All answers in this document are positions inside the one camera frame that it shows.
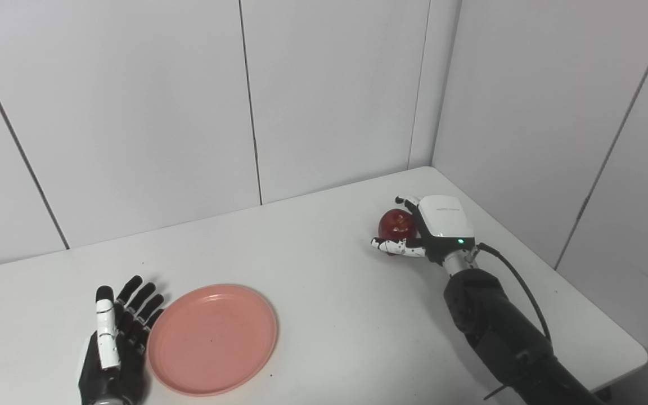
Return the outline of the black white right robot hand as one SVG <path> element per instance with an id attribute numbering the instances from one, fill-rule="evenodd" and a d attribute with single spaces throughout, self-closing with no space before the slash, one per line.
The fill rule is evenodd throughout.
<path id="1" fill-rule="evenodd" d="M 425 257 L 443 265 L 448 254 L 473 251 L 475 235 L 460 200 L 445 195 L 398 196 L 405 209 L 392 209 L 380 219 L 371 246 L 389 255 Z"/>

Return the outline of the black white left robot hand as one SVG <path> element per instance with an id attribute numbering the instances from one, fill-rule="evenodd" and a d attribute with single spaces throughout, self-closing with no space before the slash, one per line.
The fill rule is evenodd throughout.
<path id="1" fill-rule="evenodd" d="M 88 339 L 79 376 L 82 404 L 141 404 L 146 397 L 149 335 L 164 313 L 156 285 L 134 275 L 115 295 L 102 285 L 95 297 L 97 328 Z"/>

